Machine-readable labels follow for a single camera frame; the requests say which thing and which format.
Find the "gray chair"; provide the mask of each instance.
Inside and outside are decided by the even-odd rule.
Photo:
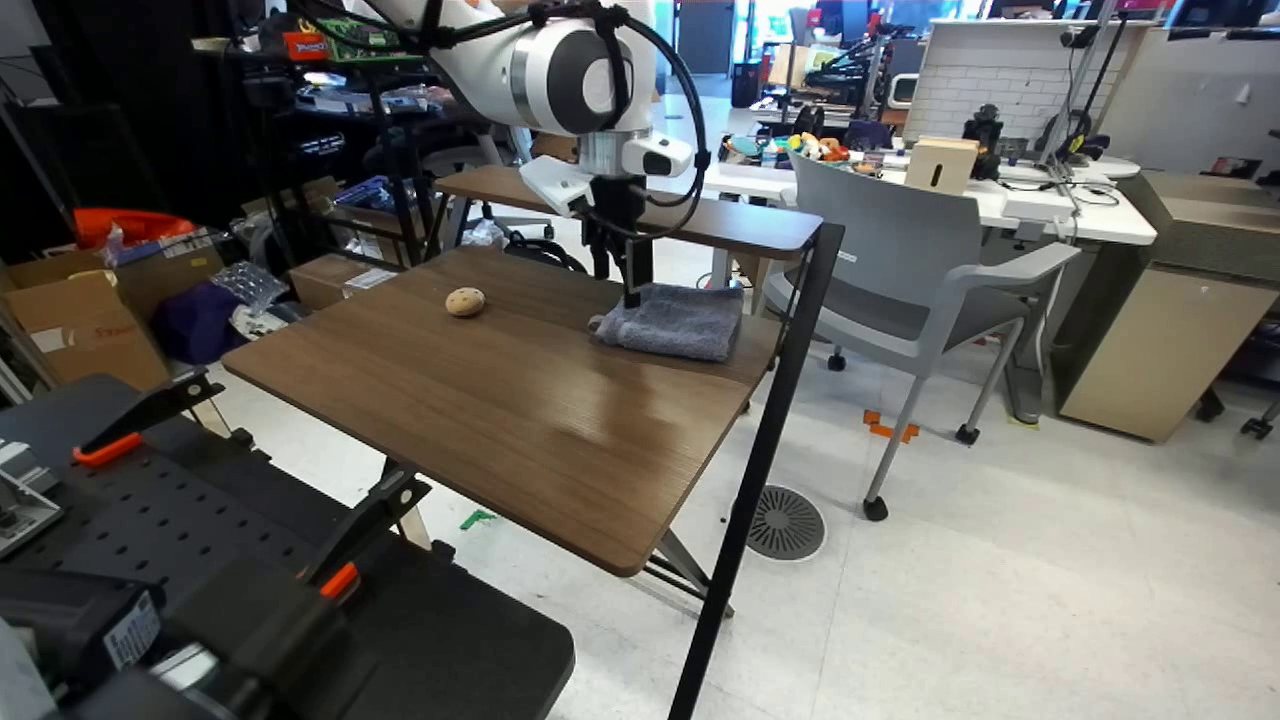
[[[881,185],[832,166],[796,159],[805,213],[843,226],[843,250],[814,331],[886,370],[910,374],[910,391],[881,455],[865,515],[883,520],[886,464],[910,424],[937,359],[982,331],[999,331],[996,366],[957,439],[974,446],[991,383],[1026,331],[1025,293],[1059,271],[1077,250],[1045,245],[1005,266],[982,266],[982,230],[973,195]],[[768,306],[792,299],[792,276],[768,276]]]

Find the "wooden table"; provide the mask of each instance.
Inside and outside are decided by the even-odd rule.
[[[463,171],[440,191],[541,207],[510,176]],[[586,315],[618,299],[615,284],[500,254],[447,254],[229,356],[245,382],[618,577],[654,554],[775,359],[670,716],[695,709],[840,250],[840,230],[814,215],[739,203],[704,203],[685,238],[798,261],[787,328],[743,322],[726,366],[601,348]],[[445,293],[459,284],[488,293],[479,322],[445,315]]]

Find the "black metal frame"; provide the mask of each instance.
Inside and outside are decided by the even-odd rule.
[[[820,315],[827,284],[832,284],[840,238],[843,238],[843,230],[822,226],[814,232],[814,239],[808,245],[798,309],[792,311],[792,322],[782,328],[775,382],[768,388],[768,406],[765,406],[765,416],[758,416],[758,428],[755,428],[755,446],[753,446],[753,455],[748,455],[748,469],[743,469],[743,485],[734,494],[730,515],[726,515],[726,532],[724,532],[724,544],[721,544],[721,558],[714,558],[713,587],[706,587],[704,612],[695,622],[695,632],[691,632],[691,644],[686,644],[686,655],[685,655],[678,688],[674,688],[674,700],[670,700],[670,711],[666,711],[670,720],[691,716],[695,698],[704,688],[704,677],[706,677],[706,663],[713,663],[713,654],[714,654],[714,637],[721,637],[721,622],[726,618],[726,598],[730,598],[734,571],[743,563],[743,549],[748,549],[748,532],[753,532],[753,520],[755,520],[755,503],[758,503],[758,494],[768,485],[768,469],[771,469],[771,455],[775,455],[775,446],[782,436],[782,424],[787,424],[787,414],[792,414],[792,397],[796,397],[796,383],[798,383],[798,374],[805,374],[808,340],[811,340],[814,315]]]

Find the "white floor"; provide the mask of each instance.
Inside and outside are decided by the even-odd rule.
[[[654,267],[695,280],[706,257],[670,245]],[[861,409],[896,409],[905,375],[861,359],[832,375],[811,352],[771,485],[805,494],[827,542],[798,563],[748,554],[700,716],[1280,716],[1280,439],[1234,436],[1267,397],[1222,388],[1216,424],[1193,421],[1156,448],[1062,421],[1025,428],[996,401],[982,439],[960,448],[947,432],[988,352],[965,348],[929,388],[883,525],[854,511],[883,448]],[[371,448],[219,382],[229,421],[318,494],[355,501],[380,474]],[[704,563],[753,428],[755,416],[739,421],[674,520]],[[665,716],[695,605],[506,520],[463,530],[472,511],[440,485],[424,503],[468,571],[576,637],[550,716]]]

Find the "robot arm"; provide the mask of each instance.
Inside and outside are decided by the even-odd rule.
[[[537,6],[526,16],[503,16],[491,0],[368,6],[396,32],[414,38],[479,117],[580,140],[576,168],[549,158],[521,168],[526,187],[563,215],[595,203],[592,180],[678,176],[695,159],[686,146],[649,133],[654,103],[649,0],[559,12]]]

